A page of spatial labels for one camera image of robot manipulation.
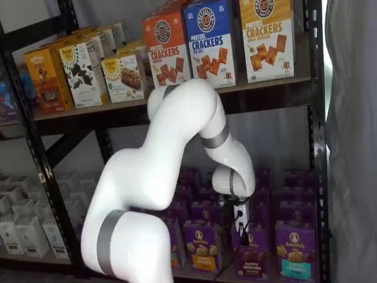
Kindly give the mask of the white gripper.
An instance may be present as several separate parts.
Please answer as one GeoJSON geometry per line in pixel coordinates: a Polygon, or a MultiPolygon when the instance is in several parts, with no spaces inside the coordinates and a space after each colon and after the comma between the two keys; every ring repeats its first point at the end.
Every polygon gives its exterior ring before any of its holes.
{"type": "Polygon", "coordinates": [[[250,205],[248,199],[239,199],[233,205],[236,231],[240,236],[248,232],[250,223],[250,205]]]}

